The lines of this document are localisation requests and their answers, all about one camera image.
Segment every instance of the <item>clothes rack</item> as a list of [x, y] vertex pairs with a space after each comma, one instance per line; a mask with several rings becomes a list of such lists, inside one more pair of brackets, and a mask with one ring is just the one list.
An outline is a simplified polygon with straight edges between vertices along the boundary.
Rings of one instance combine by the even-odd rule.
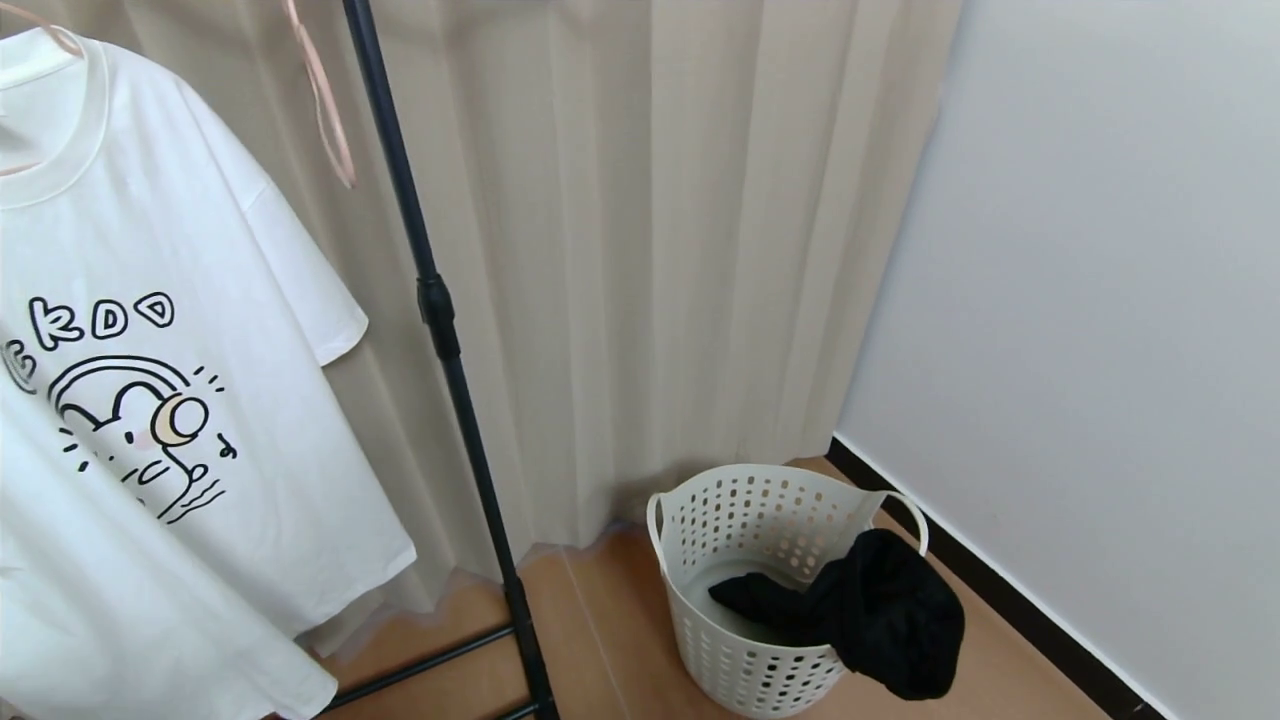
[[430, 329], [435, 354], [444, 365], [444, 378], [449, 387], [449, 400], [453, 402], [458, 429], [462, 433], [462, 443], [466, 446], [467, 460], [471, 464], [471, 473], [475, 477], [476, 492], [480, 495], [480, 506], [484, 510], [485, 524], [489, 528], [489, 537], [493, 539], [494, 552], [498, 556], [498, 569], [502, 573], [503, 592], [507, 598], [507, 606], [511, 610], [511, 620], [504, 625], [480, 633], [430, 657], [415, 661], [360, 687], [346, 691], [329, 703], [325, 712], [389, 688], [494, 641], [515, 635], [516, 646], [520, 651], [520, 661], [525, 669], [525, 679], [529, 684], [530, 700], [525, 705], [499, 716], [499, 720], [515, 720], [534, 714], [536, 714], [538, 720], [559, 720], [556, 700], [552, 697], [550, 679], [547, 675], [547, 664], [543, 660], [541, 648], [538, 646], [534, 619], [529, 611], [529, 601], [525, 597], [525, 585], [521, 583], [520, 575], [516, 574], [516, 562], [511, 556], [507, 529], [502, 523], [498, 493], [493, 487], [489, 461], [485, 457], [484, 442], [480, 437], [480, 425], [476, 421], [475, 406], [471, 402], [467, 379], [462, 370], [462, 352], [453, 325], [453, 302], [449, 299], [449, 291], [444, 284], [444, 279], [436, 272], [435, 259], [431, 255], [431, 243], [426, 234], [426, 220], [422, 217], [422, 208], [417, 200], [417, 188], [413, 183], [413, 172], [410, 167], [408, 154], [404, 150], [404, 137], [401, 135], [399, 118], [396, 113], [396, 102], [392, 99], [390, 82], [387, 77], [381, 45], [378, 41], [374, 14], [369, 0], [343, 0], [343, 6], [347, 13], [351, 38], [356, 47], [356, 56], [360, 60], [365, 90], [369, 94], [369, 102], [372, 108], [374, 123], [378, 127], [378, 137], [387, 156], [392, 186], [396, 190], [396, 200], [399, 204], [401, 220], [404, 224], [410, 250], [413, 254], [413, 264], [417, 269], [419, 311], [422, 315], [424, 323]]

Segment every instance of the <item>beige curtain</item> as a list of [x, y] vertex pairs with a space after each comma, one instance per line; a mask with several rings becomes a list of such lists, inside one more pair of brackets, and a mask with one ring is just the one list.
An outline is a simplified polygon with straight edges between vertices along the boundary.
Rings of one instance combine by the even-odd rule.
[[[421, 560], [495, 575], [339, 0], [19, 0], [201, 92], [372, 324], [330, 380]], [[374, 0], [516, 557], [709, 465], [826, 451], [937, 109], [952, 0]], [[5, 18], [6, 32], [18, 29]]]

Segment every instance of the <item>brown tile floor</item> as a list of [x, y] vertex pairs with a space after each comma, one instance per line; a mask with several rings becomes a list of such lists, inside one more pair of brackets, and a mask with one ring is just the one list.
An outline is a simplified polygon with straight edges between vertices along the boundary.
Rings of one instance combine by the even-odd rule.
[[[840, 478], [826, 460], [799, 466]], [[877, 524], [897, 528], [882, 514]], [[908, 703], [863, 676], [846, 675], [801, 720], [1103, 720], [1103, 712], [945, 568], [965, 605], [968, 630], [951, 693]], [[732, 719], [685, 674], [671, 632], [667, 597], [640, 529], [585, 551], [556, 551], [522, 571], [566, 720]], [[444, 623], [398, 619], [351, 662], [329, 661], [344, 687], [454, 643], [506, 619], [494, 585], [471, 585], [442, 603]], [[526, 700], [515, 641], [502, 639], [460, 660], [370, 696], [329, 720], [479, 720]]]

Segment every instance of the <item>cartoon character print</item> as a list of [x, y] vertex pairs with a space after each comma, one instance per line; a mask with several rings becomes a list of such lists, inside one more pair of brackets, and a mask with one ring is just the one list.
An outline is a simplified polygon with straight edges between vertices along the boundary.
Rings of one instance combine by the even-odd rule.
[[[210, 427], [201, 397], [223, 391], [204, 366], [188, 379], [154, 357], [100, 355], [63, 370], [47, 396], [77, 470], [88, 469], [87, 455], [105, 460], [138, 502], [172, 525], [227, 493], [223, 470], [238, 451]], [[119, 450], [104, 459], [95, 447]]]

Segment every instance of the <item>wall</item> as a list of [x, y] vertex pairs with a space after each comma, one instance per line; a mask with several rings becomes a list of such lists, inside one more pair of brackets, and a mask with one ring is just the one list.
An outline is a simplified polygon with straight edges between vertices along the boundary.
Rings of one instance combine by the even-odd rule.
[[970, 0], [837, 434], [1166, 716], [1275, 716], [1280, 4]]

